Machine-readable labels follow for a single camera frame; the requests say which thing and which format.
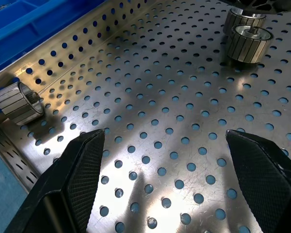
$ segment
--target metal cylinder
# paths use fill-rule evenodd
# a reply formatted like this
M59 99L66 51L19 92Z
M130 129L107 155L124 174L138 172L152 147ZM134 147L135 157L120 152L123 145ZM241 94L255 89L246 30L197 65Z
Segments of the metal cylinder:
M226 35L230 35L232 27L234 25L250 25L256 27L262 27L266 19L266 15L253 14L246 12L242 9L231 8L228 11L223 32Z
M39 95L23 83L0 90L0 109L17 125L24 125L43 115Z
M266 29L235 25L226 44L228 57L244 62L258 63L268 50L273 34Z

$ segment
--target perforated metal tray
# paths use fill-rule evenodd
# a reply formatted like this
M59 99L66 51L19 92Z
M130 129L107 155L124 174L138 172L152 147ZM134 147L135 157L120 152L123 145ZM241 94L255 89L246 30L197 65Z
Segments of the perforated metal tray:
M103 128L89 233L261 232L225 132L271 139L291 158L291 13L268 16L272 47L241 68L225 61L229 8L106 2L3 70L0 87L17 77L46 109L21 128L0 114L0 155L24 187L71 139Z

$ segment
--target scratched metal surface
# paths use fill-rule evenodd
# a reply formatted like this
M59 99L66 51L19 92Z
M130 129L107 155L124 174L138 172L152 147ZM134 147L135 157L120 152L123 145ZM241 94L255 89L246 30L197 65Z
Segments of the scratched metal surface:
M0 128L37 174L80 133L106 130L89 233L261 232L225 132L271 139L291 158L291 13L268 16L276 39L245 69L224 64L229 6L146 2L107 2L0 73L46 109L21 129L0 114Z

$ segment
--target blue plastic bin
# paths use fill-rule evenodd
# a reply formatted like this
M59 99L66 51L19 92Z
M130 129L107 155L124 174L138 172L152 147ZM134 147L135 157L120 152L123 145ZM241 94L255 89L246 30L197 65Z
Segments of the blue plastic bin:
M0 70L104 0L0 0Z

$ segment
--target blue floor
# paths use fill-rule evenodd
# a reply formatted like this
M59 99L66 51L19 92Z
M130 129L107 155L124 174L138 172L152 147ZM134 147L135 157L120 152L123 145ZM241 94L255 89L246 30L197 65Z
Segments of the blue floor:
M0 233L4 232L27 194L0 159Z

